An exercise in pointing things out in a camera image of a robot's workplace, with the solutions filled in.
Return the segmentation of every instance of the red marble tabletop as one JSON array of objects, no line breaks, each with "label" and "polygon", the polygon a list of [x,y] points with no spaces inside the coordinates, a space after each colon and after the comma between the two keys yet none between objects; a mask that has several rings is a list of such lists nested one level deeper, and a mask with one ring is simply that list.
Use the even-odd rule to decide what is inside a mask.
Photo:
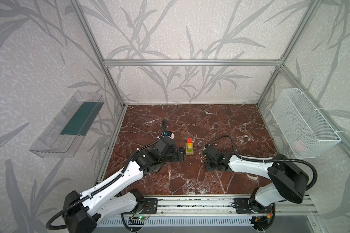
[{"label": "red marble tabletop", "polygon": [[[156,140],[165,117],[178,147],[184,147],[187,138],[193,139],[194,155],[185,156],[183,162],[167,163],[160,172],[146,175],[122,193],[137,188],[143,195],[245,194],[271,182],[247,173],[206,172],[203,162],[205,144],[224,134],[235,139],[241,155],[270,157],[277,153],[255,104],[130,105],[105,178],[121,169],[137,147]],[[216,147],[232,152],[229,138],[220,139]]]}]

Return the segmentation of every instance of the wall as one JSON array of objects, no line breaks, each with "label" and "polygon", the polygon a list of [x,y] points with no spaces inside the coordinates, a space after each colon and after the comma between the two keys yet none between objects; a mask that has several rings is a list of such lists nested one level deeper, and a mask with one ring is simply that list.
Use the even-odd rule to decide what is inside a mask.
[{"label": "wall", "polygon": [[[310,0],[80,0],[104,59],[278,59]],[[120,66],[127,103],[256,103],[273,67]]]},{"label": "wall", "polygon": [[[350,1],[323,1],[285,65],[350,137]],[[270,109],[283,88],[279,74],[260,106],[279,152],[292,156]],[[317,184],[308,191],[328,232],[350,233],[350,159],[338,144],[314,159]]]},{"label": "wall", "polygon": [[[76,90],[105,104],[75,156],[29,152]],[[0,1],[0,232],[47,232],[65,195],[93,184],[120,111],[68,1]]]}]

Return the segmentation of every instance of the white wire mesh basket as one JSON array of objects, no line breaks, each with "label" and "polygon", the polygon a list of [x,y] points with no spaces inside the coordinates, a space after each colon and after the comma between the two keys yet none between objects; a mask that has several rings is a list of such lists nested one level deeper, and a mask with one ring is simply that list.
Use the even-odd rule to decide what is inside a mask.
[{"label": "white wire mesh basket", "polygon": [[341,141],[300,89],[283,89],[271,113],[297,158],[315,158]]}]

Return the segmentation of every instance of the enclosure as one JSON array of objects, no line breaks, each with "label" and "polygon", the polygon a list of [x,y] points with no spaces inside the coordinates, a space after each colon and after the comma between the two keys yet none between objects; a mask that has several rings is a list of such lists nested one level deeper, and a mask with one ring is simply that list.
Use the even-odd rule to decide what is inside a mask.
[{"label": "enclosure", "polygon": [[[93,118],[75,137],[61,132],[67,109],[91,100]],[[289,104],[298,117],[285,125],[275,111]],[[317,117],[331,136],[313,130]],[[0,0],[0,232],[47,232],[68,193],[120,170],[163,118],[178,145],[193,139],[194,155],[123,193],[229,196],[269,184],[206,171],[204,145],[229,134],[241,155],[302,156],[317,169],[308,203],[290,213],[279,203],[271,231],[350,233],[350,0]],[[308,130],[291,141],[301,120]],[[304,151],[311,133],[320,151]],[[65,140],[70,151],[54,144]],[[227,139],[219,147],[231,151]],[[125,231],[96,231],[109,229]],[[209,230],[221,229],[235,231]]]}]

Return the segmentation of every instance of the leaf pattern wallpaper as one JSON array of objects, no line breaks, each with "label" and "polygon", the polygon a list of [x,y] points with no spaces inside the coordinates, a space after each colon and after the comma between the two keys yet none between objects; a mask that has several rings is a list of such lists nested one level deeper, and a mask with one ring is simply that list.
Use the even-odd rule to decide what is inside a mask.
[{"label": "leaf pattern wallpaper", "polygon": [[[293,49],[286,66],[350,137],[350,1],[322,1]],[[279,152],[292,154],[270,109],[283,88],[294,88],[279,75],[260,111]],[[309,190],[328,232],[350,232],[350,159],[340,145],[308,159],[318,170]]]},{"label": "leaf pattern wallpaper", "polygon": [[[105,104],[75,156],[28,151],[76,90]],[[68,1],[0,0],[0,232],[47,232],[65,195],[93,185],[121,111]]]},{"label": "leaf pattern wallpaper", "polygon": [[[105,59],[277,59],[305,1],[81,0]],[[127,103],[256,103],[274,67],[119,66]]]}]

